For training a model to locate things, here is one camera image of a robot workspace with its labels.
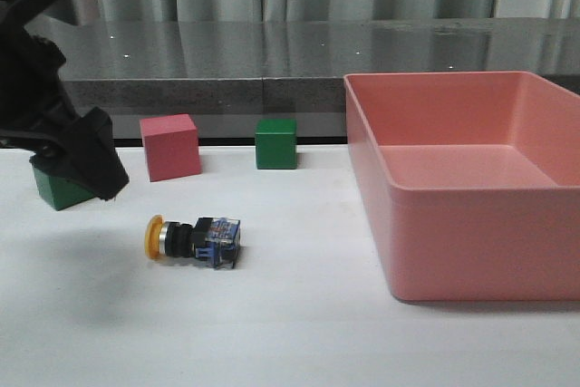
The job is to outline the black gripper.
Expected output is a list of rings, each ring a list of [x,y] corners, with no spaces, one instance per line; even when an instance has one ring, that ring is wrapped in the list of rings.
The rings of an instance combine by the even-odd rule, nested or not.
[[[1,0],[1,145],[36,151],[34,168],[110,200],[129,183],[111,118],[98,107],[80,118],[59,77],[65,56],[25,29],[58,1]]]

